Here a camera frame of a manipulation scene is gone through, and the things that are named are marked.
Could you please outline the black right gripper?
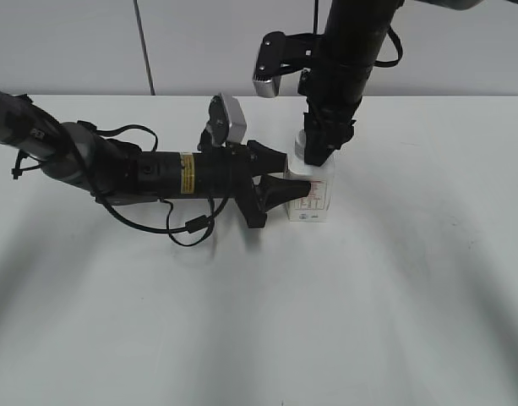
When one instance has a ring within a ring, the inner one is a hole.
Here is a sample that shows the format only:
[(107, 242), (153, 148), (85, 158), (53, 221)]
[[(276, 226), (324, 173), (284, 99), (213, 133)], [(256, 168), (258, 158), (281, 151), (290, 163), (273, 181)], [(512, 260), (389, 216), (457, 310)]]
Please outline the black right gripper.
[(354, 135), (354, 115), (364, 90), (364, 67), (304, 67), (297, 92), (306, 98), (304, 161), (322, 166)]

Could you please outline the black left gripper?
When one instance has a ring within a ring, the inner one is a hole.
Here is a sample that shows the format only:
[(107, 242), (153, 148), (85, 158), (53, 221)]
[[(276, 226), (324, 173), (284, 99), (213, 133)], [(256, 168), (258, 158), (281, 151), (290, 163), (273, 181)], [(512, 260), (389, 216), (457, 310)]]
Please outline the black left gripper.
[[(311, 190), (307, 180), (277, 178), (287, 155), (256, 140), (206, 152), (167, 152), (160, 155), (158, 195), (161, 198), (235, 200), (249, 228), (263, 228), (266, 212), (287, 202), (305, 198)], [(254, 178), (261, 176), (259, 184)]]

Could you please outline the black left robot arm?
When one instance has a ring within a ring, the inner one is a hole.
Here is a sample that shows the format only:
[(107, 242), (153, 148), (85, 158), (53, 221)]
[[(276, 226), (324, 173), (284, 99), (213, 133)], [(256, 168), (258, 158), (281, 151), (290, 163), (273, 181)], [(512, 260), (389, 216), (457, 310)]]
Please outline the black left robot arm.
[(210, 100), (196, 152), (144, 151), (117, 139), (142, 125), (100, 130), (86, 121), (60, 123), (27, 95), (0, 91), (0, 144), (35, 159), (49, 178), (88, 191), (111, 214), (116, 206), (163, 200), (234, 200), (249, 228), (263, 228), (269, 210), (308, 196), (311, 183), (281, 178), (285, 153), (256, 140), (239, 101)]

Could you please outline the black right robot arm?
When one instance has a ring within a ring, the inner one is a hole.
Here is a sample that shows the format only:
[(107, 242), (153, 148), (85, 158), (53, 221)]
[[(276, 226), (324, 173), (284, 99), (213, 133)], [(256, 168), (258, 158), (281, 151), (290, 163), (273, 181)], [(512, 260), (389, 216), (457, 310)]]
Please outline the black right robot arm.
[(304, 161), (322, 166), (354, 135), (353, 116), (391, 32), (401, 1), (334, 1), (324, 33), (313, 49), (318, 63), (302, 73), (306, 97)]

